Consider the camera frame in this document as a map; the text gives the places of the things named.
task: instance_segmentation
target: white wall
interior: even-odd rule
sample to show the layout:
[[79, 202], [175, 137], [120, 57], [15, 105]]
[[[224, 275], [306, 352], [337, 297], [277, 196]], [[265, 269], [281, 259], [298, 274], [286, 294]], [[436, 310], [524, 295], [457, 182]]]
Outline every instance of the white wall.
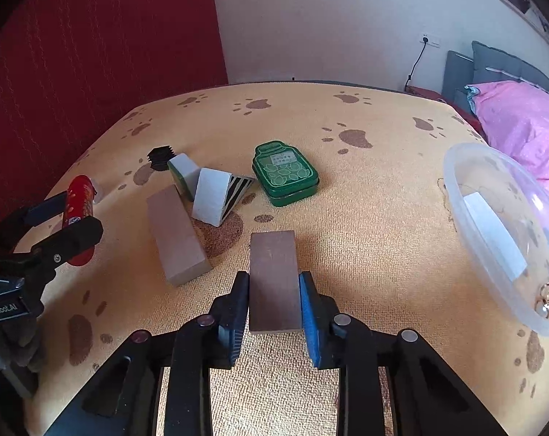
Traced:
[[549, 45], [499, 0], [216, 0], [230, 83], [333, 80], [440, 91], [446, 53], [473, 40], [512, 53], [549, 77]]

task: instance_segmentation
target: gray headboard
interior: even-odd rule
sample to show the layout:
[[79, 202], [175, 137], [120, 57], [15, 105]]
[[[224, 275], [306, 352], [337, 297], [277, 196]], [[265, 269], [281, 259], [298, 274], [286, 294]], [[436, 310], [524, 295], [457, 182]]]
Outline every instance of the gray headboard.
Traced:
[[549, 93], [549, 78], [535, 66], [500, 49], [472, 42], [473, 58], [448, 51], [442, 98], [470, 113], [465, 85], [500, 82], [503, 80], [527, 81]]

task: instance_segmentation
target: framed picture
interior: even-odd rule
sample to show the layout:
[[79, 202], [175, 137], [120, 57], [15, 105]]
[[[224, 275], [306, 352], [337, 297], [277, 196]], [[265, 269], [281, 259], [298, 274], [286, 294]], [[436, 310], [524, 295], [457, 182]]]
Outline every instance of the framed picture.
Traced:
[[501, 0], [527, 21], [549, 44], [549, 23], [531, 0]]

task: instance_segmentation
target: wall outlet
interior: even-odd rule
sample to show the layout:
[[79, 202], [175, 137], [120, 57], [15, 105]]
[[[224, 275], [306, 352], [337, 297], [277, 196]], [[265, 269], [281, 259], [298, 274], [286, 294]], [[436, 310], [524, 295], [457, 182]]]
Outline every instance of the wall outlet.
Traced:
[[423, 32], [422, 34], [420, 34], [420, 42], [424, 44], [424, 38], [427, 37], [428, 38], [428, 45], [429, 46], [433, 46], [435, 48], [439, 48], [440, 47], [440, 38], [439, 37], [436, 37], [436, 36], [433, 36], [431, 34], [427, 34], [425, 32]]

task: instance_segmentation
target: white label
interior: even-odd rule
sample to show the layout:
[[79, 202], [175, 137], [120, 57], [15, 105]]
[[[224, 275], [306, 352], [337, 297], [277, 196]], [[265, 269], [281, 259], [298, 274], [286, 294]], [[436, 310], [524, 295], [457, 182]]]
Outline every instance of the white label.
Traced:
[[297, 162], [297, 157], [292, 150], [286, 150], [284, 152], [279, 152], [278, 154], [273, 154], [271, 156], [271, 162], [274, 166], [281, 166], [282, 164]]
[[485, 244], [509, 279], [514, 281], [527, 267], [519, 247], [479, 192], [465, 196], [464, 203]]

